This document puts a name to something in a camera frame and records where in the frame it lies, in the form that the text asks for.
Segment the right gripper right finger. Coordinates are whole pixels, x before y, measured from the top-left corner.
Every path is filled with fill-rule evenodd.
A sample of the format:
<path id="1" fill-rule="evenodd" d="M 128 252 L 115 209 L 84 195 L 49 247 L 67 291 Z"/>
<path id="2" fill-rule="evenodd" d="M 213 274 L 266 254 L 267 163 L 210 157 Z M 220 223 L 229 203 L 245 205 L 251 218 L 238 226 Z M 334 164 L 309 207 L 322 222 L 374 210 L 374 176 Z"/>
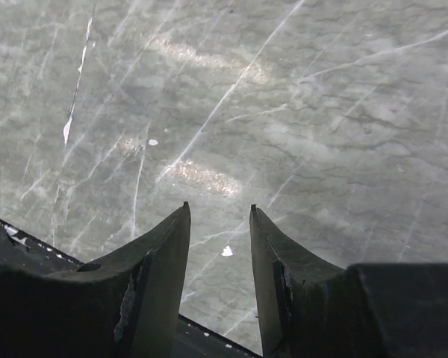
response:
<path id="1" fill-rule="evenodd" d="M 265 357 L 448 357 L 448 263 L 339 268 L 249 216 Z"/>

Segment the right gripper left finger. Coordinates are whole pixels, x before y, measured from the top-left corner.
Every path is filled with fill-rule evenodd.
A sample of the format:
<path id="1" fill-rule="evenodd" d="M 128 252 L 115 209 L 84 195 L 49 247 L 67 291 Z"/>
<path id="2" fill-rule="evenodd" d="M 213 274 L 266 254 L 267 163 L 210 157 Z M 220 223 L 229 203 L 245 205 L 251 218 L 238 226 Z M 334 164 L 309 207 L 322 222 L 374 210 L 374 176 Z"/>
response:
<path id="1" fill-rule="evenodd" d="M 169 357 L 190 245 L 188 204 L 73 271 L 5 263 L 0 225 L 0 357 Z"/>

